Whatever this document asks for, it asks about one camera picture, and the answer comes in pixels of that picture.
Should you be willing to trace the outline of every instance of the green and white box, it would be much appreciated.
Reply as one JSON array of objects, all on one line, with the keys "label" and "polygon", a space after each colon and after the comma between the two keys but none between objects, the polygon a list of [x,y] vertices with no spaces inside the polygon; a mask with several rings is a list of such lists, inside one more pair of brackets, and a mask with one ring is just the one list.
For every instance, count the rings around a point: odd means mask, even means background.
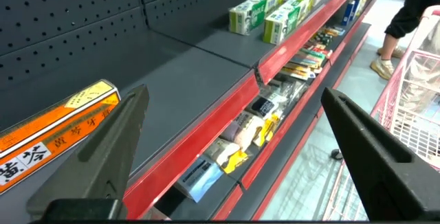
[{"label": "green and white box", "polygon": [[229,30],[248,35],[284,0],[247,0],[229,10]]},{"label": "green and white box", "polygon": [[298,24],[304,21],[305,17],[311,12],[313,8],[314,0],[295,0],[301,7],[300,14],[298,15]]},{"label": "green and white box", "polygon": [[296,27],[300,6],[295,0],[287,0],[265,20],[263,41],[279,44]]}]

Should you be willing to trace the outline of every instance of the store aisle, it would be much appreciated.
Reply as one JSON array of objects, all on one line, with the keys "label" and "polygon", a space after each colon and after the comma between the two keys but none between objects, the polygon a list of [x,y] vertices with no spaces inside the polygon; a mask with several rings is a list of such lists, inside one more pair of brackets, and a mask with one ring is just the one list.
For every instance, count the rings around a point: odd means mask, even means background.
[{"label": "store aisle", "polygon": [[[377,0],[363,20],[372,25],[368,38],[338,87],[339,91],[348,95],[368,113],[386,86],[386,81],[372,71],[369,65],[377,57],[377,48],[382,46],[388,22],[403,6],[403,2],[404,0]],[[407,46],[412,37],[409,34],[399,44]],[[322,220],[340,168],[340,162],[329,157],[330,152],[337,147],[327,117],[323,115],[261,218]],[[360,219],[365,218],[364,213],[361,213]]]}]

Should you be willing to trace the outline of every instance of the shopping cart basket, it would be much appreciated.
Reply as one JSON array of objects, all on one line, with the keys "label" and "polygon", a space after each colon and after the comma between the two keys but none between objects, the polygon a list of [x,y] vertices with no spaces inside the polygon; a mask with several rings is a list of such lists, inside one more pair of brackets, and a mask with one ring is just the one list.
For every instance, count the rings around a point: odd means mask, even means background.
[{"label": "shopping cart basket", "polygon": [[[440,5],[425,10],[395,73],[371,111],[414,153],[440,170]],[[323,219],[367,219],[345,163],[341,163]]]}]

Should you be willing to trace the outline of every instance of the black pants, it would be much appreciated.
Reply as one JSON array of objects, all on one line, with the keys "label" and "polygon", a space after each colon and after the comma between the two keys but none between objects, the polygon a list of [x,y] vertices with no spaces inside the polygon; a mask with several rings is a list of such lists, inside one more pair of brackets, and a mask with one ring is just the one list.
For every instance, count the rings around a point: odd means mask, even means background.
[{"label": "black pants", "polygon": [[385,33],[394,38],[404,37],[417,28],[425,9],[434,4],[433,0],[405,0],[403,8],[394,16]]}]

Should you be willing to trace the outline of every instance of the blue package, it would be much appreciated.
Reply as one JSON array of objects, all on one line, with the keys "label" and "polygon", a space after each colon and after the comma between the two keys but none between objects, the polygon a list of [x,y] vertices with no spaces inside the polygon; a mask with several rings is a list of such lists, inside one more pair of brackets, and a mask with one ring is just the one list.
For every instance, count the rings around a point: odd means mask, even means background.
[{"label": "blue package", "polygon": [[352,21],[355,18],[356,13],[358,12],[360,0],[355,0],[354,2],[355,5],[353,6],[353,10],[351,11],[350,21]]},{"label": "blue package", "polygon": [[223,171],[217,163],[201,155],[177,180],[175,187],[198,203],[222,175]]},{"label": "blue package", "polygon": [[350,2],[346,5],[346,10],[345,10],[345,13],[344,13],[344,18],[342,19],[342,23],[341,23],[341,25],[348,25],[348,24],[349,24],[349,22],[350,22],[350,16],[351,16],[351,13],[352,13],[352,11],[353,11],[353,7],[354,7],[354,5],[355,5],[355,2],[354,2],[354,1],[350,1]]}]

